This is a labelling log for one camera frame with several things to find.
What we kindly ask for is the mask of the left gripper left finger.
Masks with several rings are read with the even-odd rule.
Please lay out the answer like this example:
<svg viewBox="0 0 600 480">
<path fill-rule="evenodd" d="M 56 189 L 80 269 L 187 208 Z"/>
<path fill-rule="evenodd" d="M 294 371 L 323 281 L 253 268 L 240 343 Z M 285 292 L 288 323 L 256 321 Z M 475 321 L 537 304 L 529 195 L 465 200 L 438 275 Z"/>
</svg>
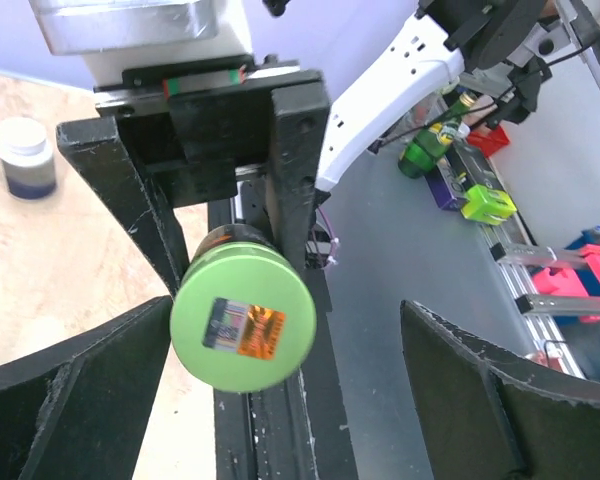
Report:
<svg viewBox="0 0 600 480">
<path fill-rule="evenodd" d="M 0 366 L 0 479 L 130 479 L 169 350 L 156 297 Z"/>
</svg>

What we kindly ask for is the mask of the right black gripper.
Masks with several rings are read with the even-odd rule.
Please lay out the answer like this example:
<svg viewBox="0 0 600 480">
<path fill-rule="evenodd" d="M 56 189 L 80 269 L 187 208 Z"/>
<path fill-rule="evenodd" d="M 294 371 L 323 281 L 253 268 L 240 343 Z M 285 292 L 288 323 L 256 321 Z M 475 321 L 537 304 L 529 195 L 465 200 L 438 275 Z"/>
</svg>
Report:
<svg viewBox="0 0 600 480">
<path fill-rule="evenodd" d="M 68 121 L 56 127 L 57 146 L 170 295 L 189 265 L 173 207 L 232 196 L 236 170 L 258 167 L 269 155 L 266 209 L 274 244 L 303 270 L 330 112 L 322 80 L 320 71 L 295 61 L 128 68 L 120 83 L 94 90 L 98 113 L 116 117 L 122 133 L 112 117 Z"/>
</svg>

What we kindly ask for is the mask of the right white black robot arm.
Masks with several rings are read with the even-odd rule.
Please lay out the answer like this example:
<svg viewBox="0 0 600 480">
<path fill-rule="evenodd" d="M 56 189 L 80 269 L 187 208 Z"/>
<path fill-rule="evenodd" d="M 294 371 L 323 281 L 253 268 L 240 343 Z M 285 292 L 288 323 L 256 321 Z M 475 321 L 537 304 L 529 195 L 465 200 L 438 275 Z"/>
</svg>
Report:
<svg viewBox="0 0 600 480">
<path fill-rule="evenodd" d="M 422 1 L 336 100 L 321 72 L 257 63 L 239 1 L 59 2 L 55 54 L 93 74 L 97 116 L 62 123 L 61 154 L 170 292 L 189 256 L 180 207 L 227 204 L 238 170 L 265 180 L 265 242 L 295 273 L 315 207 L 363 150 L 426 95 L 512 58 L 538 1 Z"/>
</svg>

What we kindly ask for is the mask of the green black pill bottle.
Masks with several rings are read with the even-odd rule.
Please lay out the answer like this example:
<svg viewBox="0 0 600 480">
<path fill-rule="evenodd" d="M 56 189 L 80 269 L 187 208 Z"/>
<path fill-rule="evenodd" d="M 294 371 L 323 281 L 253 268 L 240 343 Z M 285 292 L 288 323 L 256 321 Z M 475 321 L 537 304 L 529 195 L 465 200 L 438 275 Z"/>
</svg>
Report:
<svg viewBox="0 0 600 480">
<path fill-rule="evenodd" d="M 314 300 L 300 275 L 260 230 L 241 223 L 203 239 L 170 315 L 184 368 L 233 393 L 288 378 L 311 350 L 316 328 Z"/>
</svg>

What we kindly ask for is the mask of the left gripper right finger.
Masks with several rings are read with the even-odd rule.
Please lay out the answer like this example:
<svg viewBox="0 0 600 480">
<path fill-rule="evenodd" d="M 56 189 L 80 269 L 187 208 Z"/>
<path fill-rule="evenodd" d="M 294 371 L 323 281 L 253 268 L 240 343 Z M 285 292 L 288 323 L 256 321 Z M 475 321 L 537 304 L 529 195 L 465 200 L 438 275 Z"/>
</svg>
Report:
<svg viewBox="0 0 600 480">
<path fill-rule="evenodd" d="M 403 356 L 437 479 L 600 479 L 600 383 L 400 306 Z"/>
</svg>

